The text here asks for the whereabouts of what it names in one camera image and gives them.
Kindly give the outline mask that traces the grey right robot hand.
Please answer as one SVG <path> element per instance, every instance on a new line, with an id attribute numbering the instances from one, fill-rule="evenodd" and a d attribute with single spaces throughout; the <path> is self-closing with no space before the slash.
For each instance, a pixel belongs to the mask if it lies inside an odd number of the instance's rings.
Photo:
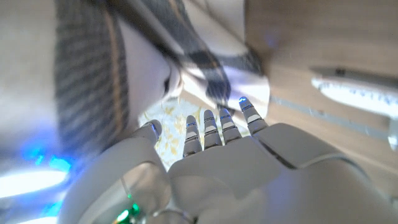
<path id="1" fill-rule="evenodd" d="M 56 223 L 73 159 L 44 139 L 1 148 L 1 223 Z"/>

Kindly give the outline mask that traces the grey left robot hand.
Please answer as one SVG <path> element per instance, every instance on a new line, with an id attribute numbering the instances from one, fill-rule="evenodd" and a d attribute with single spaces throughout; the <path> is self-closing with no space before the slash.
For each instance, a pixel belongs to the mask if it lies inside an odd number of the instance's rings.
<path id="1" fill-rule="evenodd" d="M 268 125 L 246 98 L 250 134 L 227 110 L 187 118 L 183 158 L 155 151 L 158 121 L 105 150 L 74 180 L 59 223 L 396 223 L 366 173 L 330 144 L 288 124 Z"/>

